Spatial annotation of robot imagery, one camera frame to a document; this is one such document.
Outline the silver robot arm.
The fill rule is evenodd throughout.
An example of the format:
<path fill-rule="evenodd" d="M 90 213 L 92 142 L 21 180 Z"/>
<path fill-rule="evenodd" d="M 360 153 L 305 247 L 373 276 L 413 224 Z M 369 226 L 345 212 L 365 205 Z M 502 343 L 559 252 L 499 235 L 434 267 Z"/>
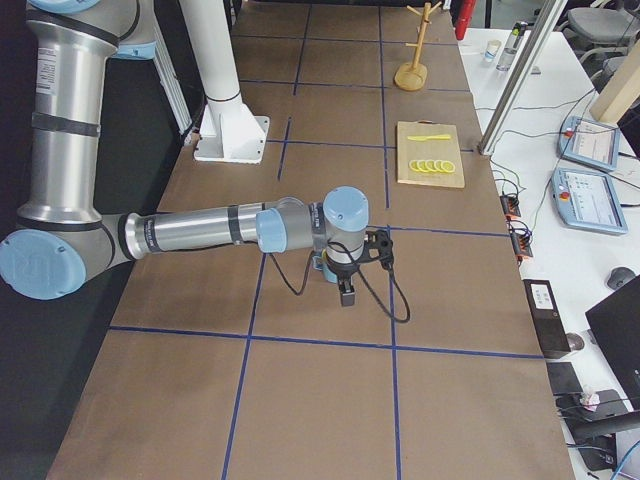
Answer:
<path fill-rule="evenodd" d="M 183 213 L 102 215 L 94 206 L 105 67 L 156 51 L 150 1 L 31 1 L 38 40 L 31 193 L 1 244 L 2 279 L 38 300 L 77 291 L 102 272 L 146 255 L 256 244 L 275 255 L 309 249 L 343 305 L 370 246 L 369 203 L 350 186 L 307 204 L 292 197 Z"/>

